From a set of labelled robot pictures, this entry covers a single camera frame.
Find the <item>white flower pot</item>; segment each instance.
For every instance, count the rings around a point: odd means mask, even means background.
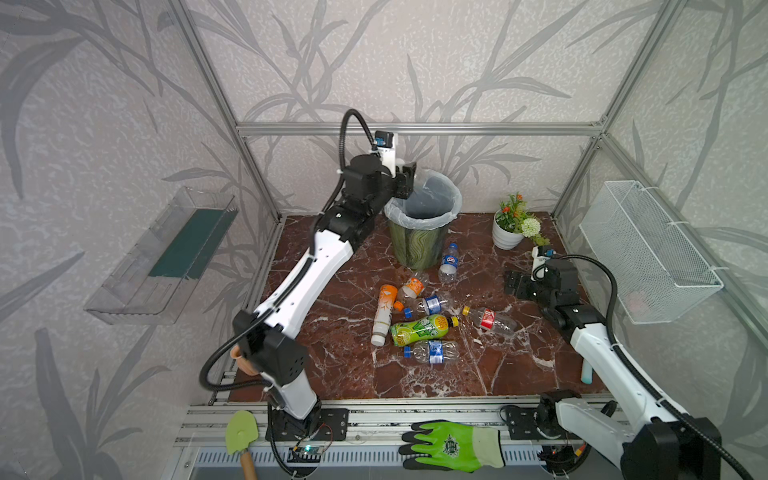
[[[522,242],[524,238],[523,234],[511,233],[501,228],[498,223],[496,223],[496,215],[498,215],[499,212],[501,212],[501,210],[497,210],[496,213],[493,214],[493,244],[502,250],[512,250],[518,243]]]

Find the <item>green trowel blade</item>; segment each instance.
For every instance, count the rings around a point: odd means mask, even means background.
[[[227,453],[230,455],[247,449],[253,440],[259,438],[259,429],[256,427],[253,413],[247,410],[235,412],[227,425],[224,438],[227,441]]]

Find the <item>glove cuff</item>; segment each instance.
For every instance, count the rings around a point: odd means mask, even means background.
[[[480,465],[494,468],[504,466],[502,457],[502,432],[493,427],[474,427],[472,430],[472,449]]]

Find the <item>patterned wallpaper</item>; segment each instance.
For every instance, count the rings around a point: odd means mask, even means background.
[[[273,227],[163,2],[0,2],[0,478],[158,478]],[[181,185],[240,213],[173,326],[83,311]]]
[[[768,305],[768,2],[688,2],[611,134],[758,302]],[[569,251],[590,254],[579,234],[594,195],[620,180],[598,155],[561,216]],[[582,267],[603,309],[607,284]],[[768,357],[717,294],[672,323],[618,333],[640,364],[757,478],[768,468]],[[723,478],[736,478],[723,468]]]
[[[187,3],[241,122],[336,122],[349,107],[376,121],[589,122],[603,114],[661,0]],[[317,210],[336,182],[317,141],[252,140],[287,213]],[[551,199],[586,143],[410,142],[399,155],[449,175],[466,211],[494,211],[510,190]]]

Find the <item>potted plant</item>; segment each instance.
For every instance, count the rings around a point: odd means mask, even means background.
[[[494,215],[494,245],[502,250],[511,250],[524,237],[539,246],[549,244],[549,239],[541,235],[541,221],[526,210],[527,203],[520,192],[510,195],[509,201],[502,201],[499,206]]]

